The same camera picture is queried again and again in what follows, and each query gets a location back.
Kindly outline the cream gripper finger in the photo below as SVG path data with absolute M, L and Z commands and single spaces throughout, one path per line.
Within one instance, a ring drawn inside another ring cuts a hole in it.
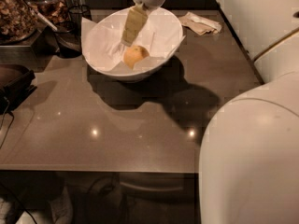
M 122 31 L 121 42 L 130 47 L 148 20 L 148 14 L 143 5 L 135 5 L 129 8 L 127 18 Z

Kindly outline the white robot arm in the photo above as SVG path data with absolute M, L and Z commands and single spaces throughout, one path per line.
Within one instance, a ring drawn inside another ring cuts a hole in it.
M 209 122 L 197 224 L 299 224 L 299 0 L 216 0 L 263 85 Z

